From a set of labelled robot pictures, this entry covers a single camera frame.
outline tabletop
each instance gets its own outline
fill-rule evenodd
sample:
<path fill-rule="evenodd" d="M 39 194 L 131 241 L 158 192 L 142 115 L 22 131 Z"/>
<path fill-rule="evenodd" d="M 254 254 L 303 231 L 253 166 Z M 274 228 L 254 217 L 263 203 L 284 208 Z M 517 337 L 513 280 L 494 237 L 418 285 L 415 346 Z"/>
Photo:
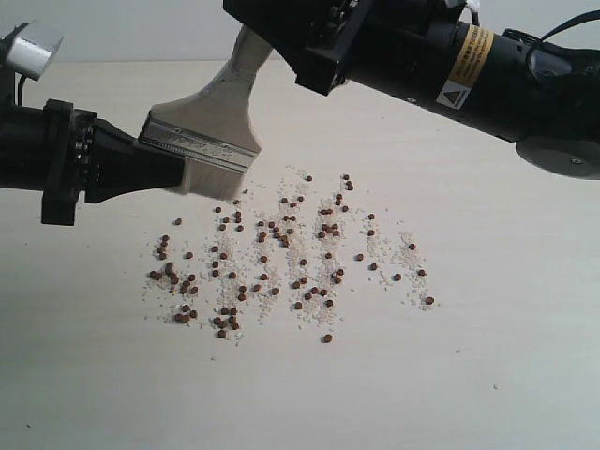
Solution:
<path fill-rule="evenodd" d="M 55 64 L 24 98 L 136 136 L 221 65 Z M 598 448 L 600 185 L 355 83 L 314 94 L 281 61 L 250 113 L 239 204 L 82 198 L 65 228 L 0 191 L 0 448 Z M 186 293 L 148 276 L 164 234 Z"/>

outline brush bristles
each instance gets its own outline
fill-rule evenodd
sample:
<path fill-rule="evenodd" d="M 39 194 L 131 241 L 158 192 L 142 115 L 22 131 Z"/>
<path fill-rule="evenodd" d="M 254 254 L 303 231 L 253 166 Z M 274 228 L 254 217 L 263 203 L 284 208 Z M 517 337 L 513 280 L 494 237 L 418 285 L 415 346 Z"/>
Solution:
<path fill-rule="evenodd" d="M 240 191 L 244 175 L 211 164 L 186 159 L 181 185 L 167 190 L 178 194 L 198 194 L 215 200 L 230 201 Z"/>

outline warning label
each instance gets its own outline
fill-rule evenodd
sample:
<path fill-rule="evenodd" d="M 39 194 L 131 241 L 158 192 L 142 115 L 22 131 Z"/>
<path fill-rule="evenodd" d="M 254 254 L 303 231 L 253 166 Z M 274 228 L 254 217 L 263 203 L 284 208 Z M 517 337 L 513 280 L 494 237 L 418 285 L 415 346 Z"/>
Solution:
<path fill-rule="evenodd" d="M 493 40 L 492 32 L 470 25 L 457 61 L 438 95 L 438 103 L 455 109 L 462 107 L 488 59 Z"/>

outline white wall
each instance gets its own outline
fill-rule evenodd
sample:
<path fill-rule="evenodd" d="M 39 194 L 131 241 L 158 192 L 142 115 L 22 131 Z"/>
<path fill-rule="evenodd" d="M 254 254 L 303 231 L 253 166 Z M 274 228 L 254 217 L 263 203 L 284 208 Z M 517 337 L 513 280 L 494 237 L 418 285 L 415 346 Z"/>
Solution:
<path fill-rule="evenodd" d="M 543 35 L 597 0 L 481 0 L 482 25 Z M 60 29 L 62 61 L 214 60 L 231 51 L 239 24 L 220 0 L 0 0 L 0 34 L 39 19 Z M 600 22 L 582 25 L 557 43 L 600 47 Z"/>

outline paintbrush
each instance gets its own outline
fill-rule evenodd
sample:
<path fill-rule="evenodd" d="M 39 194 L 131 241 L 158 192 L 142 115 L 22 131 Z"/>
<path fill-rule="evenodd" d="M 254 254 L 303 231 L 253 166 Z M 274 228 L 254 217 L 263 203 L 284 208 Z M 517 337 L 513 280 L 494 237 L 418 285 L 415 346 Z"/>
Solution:
<path fill-rule="evenodd" d="M 232 200 L 261 152 L 248 115 L 256 74 L 272 47 L 242 26 L 232 55 L 196 94 L 154 105 L 139 141 L 185 157 L 181 185 L 169 190 Z"/>

